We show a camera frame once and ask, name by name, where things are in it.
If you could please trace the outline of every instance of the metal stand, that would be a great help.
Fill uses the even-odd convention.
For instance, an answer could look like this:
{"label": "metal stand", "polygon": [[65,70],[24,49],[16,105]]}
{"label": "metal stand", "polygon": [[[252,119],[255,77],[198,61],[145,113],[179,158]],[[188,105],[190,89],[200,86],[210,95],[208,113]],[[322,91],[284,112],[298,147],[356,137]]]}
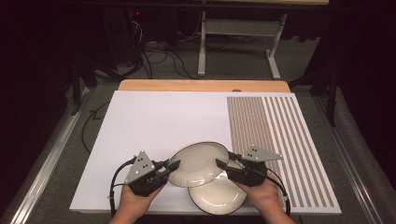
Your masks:
{"label": "metal stand", "polygon": [[238,21],[238,20],[214,20],[207,19],[206,12],[202,12],[201,22],[201,47],[198,61],[198,76],[205,76],[206,66],[206,34],[218,35],[255,35],[272,36],[273,46],[265,51],[267,61],[271,68],[273,79],[280,79],[280,74],[276,66],[275,52],[280,36],[285,26],[287,14],[282,14],[280,21]]}

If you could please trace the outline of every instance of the black cable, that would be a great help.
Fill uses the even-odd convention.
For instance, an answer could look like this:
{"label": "black cable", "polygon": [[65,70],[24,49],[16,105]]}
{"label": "black cable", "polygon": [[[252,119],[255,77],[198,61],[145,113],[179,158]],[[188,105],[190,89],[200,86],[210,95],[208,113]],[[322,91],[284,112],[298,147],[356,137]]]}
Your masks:
{"label": "black cable", "polygon": [[134,156],[130,161],[126,161],[123,165],[121,165],[117,169],[116,173],[113,175],[113,179],[111,180],[111,185],[110,185],[110,192],[108,194],[108,199],[110,202],[111,217],[114,217],[114,215],[116,215],[116,205],[114,203],[114,187],[115,187],[114,183],[116,182],[117,175],[125,166],[134,164],[135,160],[136,160],[136,156]]}
{"label": "black cable", "polygon": [[82,145],[84,146],[85,150],[86,150],[89,154],[91,154],[91,151],[90,151],[90,149],[88,148],[87,144],[85,143],[85,139],[84,139],[85,128],[87,127],[87,124],[88,124],[88,122],[91,120],[92,117],[93,117],[92,119],[100,119],[100,118],[96,117],[96,115],[97,115],[98,111],[99,111],[102,107],[104,107],[105,105],[107,105],[108,103],[110,103],[110,101],[105,102],[104,104],[102,104],[102,105],[100,105],[98,108],[96,108],[95,110],[90,110],[90,113],[91,113],[91,114],[90,114],[90,116],[87,118],[87,120],[85,120],[85,123],[84,123],[84,125],[82,126],[82,130],[81,130],[81,142],[82,142]]}
{"label": "black cable", "polygon": [[282,182],[282,180],[279,178],[279,176],[278,176],[277,174],[275,174],[272,170],[268,169],[268,170],[270,170],[272,173],[274,173],[274,174],[276,175],[276,177],[277,177],[277,178],[279,179],[279,181],[280,181],[280,184],[279,184],[276,180],[274,180],[273,178],[271,178],[270,176],[268,176],[268,175],[266,175],[266,174],[263,174],[262,172],[260,172],[260,171],[258,171],[258,170],[255,170],[255,169],[252,169],[252,168],[248,168],[248,167],[246,167],[246,169],[248,169],[249,171],[253,171],[254,173],[256,173],[256,174],[258,174],[258,175],[264,176],[265,179],[268,179],[269,181],[273,182],[274,184],[276,184],[276,185],[280,188],[280,190],[282,191],[283,198],[284,198],[284,200],[285,200],[286,215],[290,216],[290,199],[289,199],[288,193],[286,192],[285,186],[283,185],[283,182]]}
{"label": "black cable", "polygon": [[148,57],[148,55],[146,54],[145,51],[143,51],[143,55],[145,55],[146,61],[148,62],[148,68],[149,68],[148,79],[152,79],[152,69],[151,69],[151,64],[150,64],[150,61],[149,61],[149,57]]}
{"label": "black cable", "polygon": [[179,73],[179,72],[177,71],[175,58],[174,58],[172,55],[169,54],[169,56],[171,56],[171,57],[174,59],[174,67],[175,67],[175,70],[177,71],[178,74],[180,74],[180,75],[183,76],[183,77],[189,77],[189,78],[191,78],[191,79],[200,79],[200,78],[198,78],[198,77],[192,77],[192,76],[189,74],[189,72],[186,70],[186,67],[184,66],[183,60],[180,58],[180,56],[177,54],[177,52],[175,52],[175,51],[172,50],[172,49],[166,49],[165,51],[171,51],[171,52],[173,52],[173,53],[177,56],[177,58],[181,61],[181,67],[182,67],[183,71],[186,73],[187,76],[183,76],[183,75],[181,75],[181,73]]}

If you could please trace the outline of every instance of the gray floor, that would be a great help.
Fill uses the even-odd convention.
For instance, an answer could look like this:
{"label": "gray floor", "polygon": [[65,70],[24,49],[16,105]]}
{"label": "gray floor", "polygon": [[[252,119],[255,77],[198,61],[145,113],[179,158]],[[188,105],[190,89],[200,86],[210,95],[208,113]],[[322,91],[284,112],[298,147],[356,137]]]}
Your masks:
{"label": "gray floor", "polygon": [[[271,79],[270,70],[264,59],[264,46],[269,46],[268,39],[253,42],[242,42],[248,38],[235,37],[223,46],[224,39],[216,38],[208,42],[206,75],[204,79]],[[282,40],[276,52],[276,62],[283,80],[291,81],[301,76],[312,56],[318,41],[300,43],[297,39]],[[187,73],[196,77],[198,62],[198,46],[196,42],[186,42],[178,47],[161,45],[163,50],[154,49],[155,44],[147,46],[148,59],[151,62],[153,78],[185,79]],[[145,69],[140,69],[129,78],[147,78]],[[71,212],[68,207],[74,196],[78,181],[82,175],[89,153],[81,141],[81,132],[85,123],[84,139],[88,148],[92,148],[96,135],[100,129],[103,117],[106,115],[106,106],[100,109],[97,117],[90,119],[90,110],[97,109],[100,105],[111,99],[112,93],[117,89],[118,83],[107,78],[98,78],[97,88],[90,90],[92,93],[87,104],[80,109],[80,117],[71,132],[64,151],[56,164],[48,185],[37,201],[27,223],[107,223],[109,214],[86,215]],[[325,119],[326,98],[311,97],[309,86],[298,87],[292,90],[296,93],[300,107],[306,119],[308,129],[312,134],[326,172],[333,184],[334,192],[340,203],[342,215],[339,216],[303,216],[293,215],[292,218],[299,223],[395,223],[395,215],[391,212],[396,207],[394,190],[389,186],[388,180],[380,170],[374,157],[359,134],[353,118],[347,110],[342,93],[337,94],[335,111],[336,128],[331,127]],[[21,205],[24,196],[34,182],[45,159],[50,155],[59,134],[68,122],[70,111],[65,112],[60,127],[54,132],[48,146],[37,160],[34,169],[21,187],[13,203],[1,219],[1,223],[10,223]],[[173,216],[146,216],[140,223],[225,223],[230,220],[246,222],[262,222],[260,217],[173,217]]]}

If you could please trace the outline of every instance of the wire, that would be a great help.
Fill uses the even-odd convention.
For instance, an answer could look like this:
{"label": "wire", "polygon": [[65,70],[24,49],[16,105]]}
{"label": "wire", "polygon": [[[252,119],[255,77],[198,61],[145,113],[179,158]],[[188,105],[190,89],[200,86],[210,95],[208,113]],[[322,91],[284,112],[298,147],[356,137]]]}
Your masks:
{"label": "wire", "polygon": [[[149,55],[146,55],[146,56],[147,56],[147,61],[148,61],[149,64],[159,64],[159,63],[163,63],[163,62],[166,61],[167,58],[171,58],[171,59],[173,60],[173,65],[174,65],[175,71],[176,71],[179,75],[181,75],[182,77],[187,77],[187,78],[191,78],[191,79],[200,79],[200,78],[198,78],[198,77],[193,77],[193,76],[190,75],[190,73],[186,70],[186,67],[185,67],[185,64],[184,64],[183,60],[182,60],[181,57],[177,54],[176,51],[174,51],[174,50],[172,50],[172,49],[161,49],[161,48],[160,48],[160,44],[158,43],[157,46],[156,46],[155,48],[152,48],[152,49],[150,49],[150,50],[146,50],[146,52],[151,52]],[[151,62],[151,61],[149,60],[149,58],[152,57],[153,55],[157,54],[157,53],[164,54],[163,59],[161,59],[160,61],[155,62],[155,63]],[[183,70],[183,73],[181,73],[181,72],[177,69],[177,59],[176,59],[176,58],[181,62],[181,68],[182,68],[182,70]]]}
{"label": "wire", "polygon": [[186,38],[186,39],[179,40],[178,43],[189,41],[189,40],[195,39],[196,37],[200,36],[200,35],[197,35],[196,33],[198,31],[201,19],[202,19],[202,12],[199,14],[198,22],[197,22],[197,25],[195,27],[195,31],[192,33],[192,35],[190,37]]}
{"label": "wire", "polygon": [[88,148],[87,144],[85,143],[85,138],[84,138],[85,129],[86,129],[86,127],[87,127],[88,122],[89,122],[91,119],[101,119],[101,118],[96,117],[96,115],[97,115],[98,111],[99,111],[102,107],[104,107],[105,105],[107,105],[107,104],[109,104],[109,103],[110,103],[110,101],[107,101],[107,102],[105,102],[104,104],[100,105],[100,106],[99,106],[98,108],[96,108],[95,110],[90,110],[90,113],[91,113],[91,114],[90,114],[90,116],[87,118],[87,120],[85,120],[85,123],[84,123],[84,125],[82,126],[82,130],[81,130],[81,142],[82,142],[82,145],[84,146],[85,150],[86,150],[89,154],[91,154],[91,150]]}
{"label": "wire", "polygon": [[149,61],[149,57],[148,57],[148,55],[146,54],[145,51],[143,51],[143,55],[145,56],[146,61],[148,62],[149,72],[148,72],[148,70],[146,69],[146,66],[145,66],[146,72],[148,72],[148,79],[152,79],[152,69],[151,69],[151,64],[150,64],[150,61]]}
{"label": "wire", "polygon": [[111,217],[114,217],[114,215],[116,215],[116,205],[114,204],[114,187],[116,186],[114,185],[114,183],[116,182],[117,175],[125,166],[134,164],[135,160],[136,160],[136,156],[134,156],[130,161],[126,161],[123,165],[121,165],[117,169],[116,173],[113,175],[113,179],[111,180],[111,185],[110,185],[110,192],[108,194],[108,199],[110,202],[110,209],[111,209]]}

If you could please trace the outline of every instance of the white tabletop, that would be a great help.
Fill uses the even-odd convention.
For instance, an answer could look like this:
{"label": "white tabletop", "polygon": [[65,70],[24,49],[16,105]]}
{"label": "white tabletop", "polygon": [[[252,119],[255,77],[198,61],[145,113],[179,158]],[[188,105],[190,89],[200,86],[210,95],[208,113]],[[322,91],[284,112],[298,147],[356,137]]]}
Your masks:
{"label": "white tabletop", "polygon": [[[115,91],[70,209],[109,212],[110,182],[121,164],[141,150],[164,161],[201,141],[236,153],[252,144],[271,148],[284,157],[268,166],[285,182],[292,213],[341,213],[295,95],[271,92]],[[128,172],[123,169],[116,184]],[[116,188],[116,205],[119,197]],[[187,189],[170,183],[148,213],[204,214]],[[234,214],[257,211],[245,204]]]}

